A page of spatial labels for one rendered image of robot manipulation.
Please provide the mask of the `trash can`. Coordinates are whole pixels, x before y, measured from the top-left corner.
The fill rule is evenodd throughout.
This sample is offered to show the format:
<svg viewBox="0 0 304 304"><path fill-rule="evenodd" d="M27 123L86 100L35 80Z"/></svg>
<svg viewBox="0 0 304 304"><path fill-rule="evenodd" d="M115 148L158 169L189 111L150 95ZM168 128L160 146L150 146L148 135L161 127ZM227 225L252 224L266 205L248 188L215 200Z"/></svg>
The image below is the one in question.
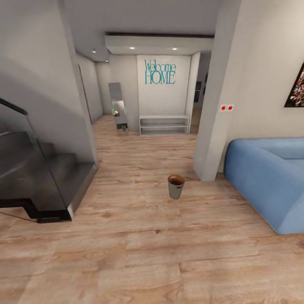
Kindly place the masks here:
<svg viewBox="0 0 304 304"><path fill-rule="evenodd" d="M168 177L169 195L172 199L178 199L183 190L185 179L177 174L172 174Z"/></svg>

